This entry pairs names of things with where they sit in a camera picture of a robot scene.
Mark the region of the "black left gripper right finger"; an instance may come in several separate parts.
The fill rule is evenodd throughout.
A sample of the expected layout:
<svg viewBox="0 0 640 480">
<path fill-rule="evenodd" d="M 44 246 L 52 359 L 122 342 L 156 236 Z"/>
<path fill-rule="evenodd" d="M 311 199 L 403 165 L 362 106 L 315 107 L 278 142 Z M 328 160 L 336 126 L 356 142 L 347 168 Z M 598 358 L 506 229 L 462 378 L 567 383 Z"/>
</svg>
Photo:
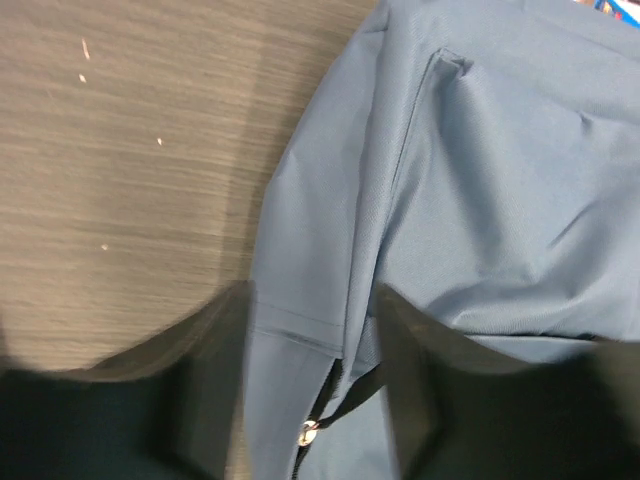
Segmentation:
<svg viewBox="0 0 640 480">
<path fill-rule="evenodd" d="M 598 341 L 549 363 L 516 359 L 387 286 L 376 326 L 404 479 L 635 479 L 639 347 Z"/>
</svg>

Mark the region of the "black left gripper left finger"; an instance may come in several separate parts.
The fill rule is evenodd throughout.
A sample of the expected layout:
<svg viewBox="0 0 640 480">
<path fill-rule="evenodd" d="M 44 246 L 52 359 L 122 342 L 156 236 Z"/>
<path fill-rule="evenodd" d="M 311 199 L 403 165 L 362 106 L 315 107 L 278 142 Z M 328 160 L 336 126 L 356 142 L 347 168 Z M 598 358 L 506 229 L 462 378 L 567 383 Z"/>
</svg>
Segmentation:
<svg viewBox="0 0 640 480">
<path fill-rule="evenodd" d="M 228 479 L 253 286 L 88 367 L 1 358 L 5 479 Z"/>
</svg>

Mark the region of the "light blue fabric backpack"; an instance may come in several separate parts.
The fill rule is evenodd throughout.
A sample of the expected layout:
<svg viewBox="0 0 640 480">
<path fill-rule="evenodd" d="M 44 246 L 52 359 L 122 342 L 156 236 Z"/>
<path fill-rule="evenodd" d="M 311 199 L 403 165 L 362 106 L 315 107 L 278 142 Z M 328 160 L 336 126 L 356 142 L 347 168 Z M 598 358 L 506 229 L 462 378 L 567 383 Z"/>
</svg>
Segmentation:
<svg viewBox="0 0 640 480">
<path fill-rule="evenodd" d="M 382 396 L 297 439 L 377 362 L 375 283 L 530 361 L 639 336 L 639 32 L 571 1 L 383 1 L 268 185 L 245 422 L 257 479 L 392 479 Z"/>
</svg>

